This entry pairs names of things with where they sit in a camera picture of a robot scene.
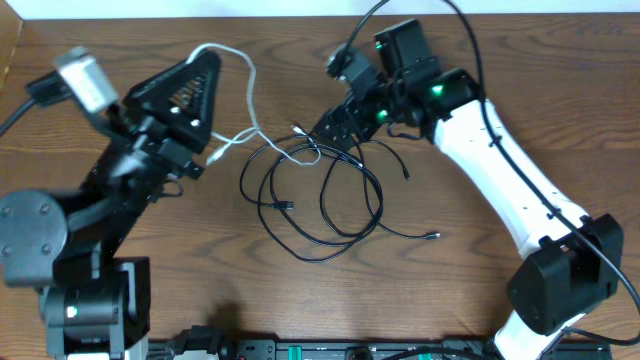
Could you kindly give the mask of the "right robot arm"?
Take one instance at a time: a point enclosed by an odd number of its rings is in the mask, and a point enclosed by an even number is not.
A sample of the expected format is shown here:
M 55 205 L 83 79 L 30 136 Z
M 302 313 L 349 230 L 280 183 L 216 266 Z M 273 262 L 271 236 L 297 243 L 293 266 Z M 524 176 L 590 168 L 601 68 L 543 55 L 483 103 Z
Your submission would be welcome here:
M 344 101 L 315 131 L 343 149 L 383 125 L 417 128 L 456 163 L 505 224 L 522 258 L 507 294 L 513 310 L 493 339 L 501 359 L 539 359 L 580 318 L 612 297 L 624 235 L 610 215 L 591 217 L 567 198 L 505 129 L 480 83 L 443 71 L 420 23 L 410 19 L 375 37 L 380 63 L 343 45 L 328 74 L 348 85 Z

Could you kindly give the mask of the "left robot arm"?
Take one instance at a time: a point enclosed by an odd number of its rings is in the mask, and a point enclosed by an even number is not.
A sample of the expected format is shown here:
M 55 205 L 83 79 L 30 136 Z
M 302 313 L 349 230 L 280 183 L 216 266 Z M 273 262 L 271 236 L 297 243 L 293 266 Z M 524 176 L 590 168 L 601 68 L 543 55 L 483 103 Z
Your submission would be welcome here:
M 220 57 L 202 50 L 120 97 L 77 47 L 31 82 L 29 105 L 72 100 L 109 143 L 81 185 L 1 199 L 5 284 L 39 296 L 55 359 L 143 359 L 149 351 L 150 261 L 117 250 L 166 186 L 196 179 L 213 123 Z

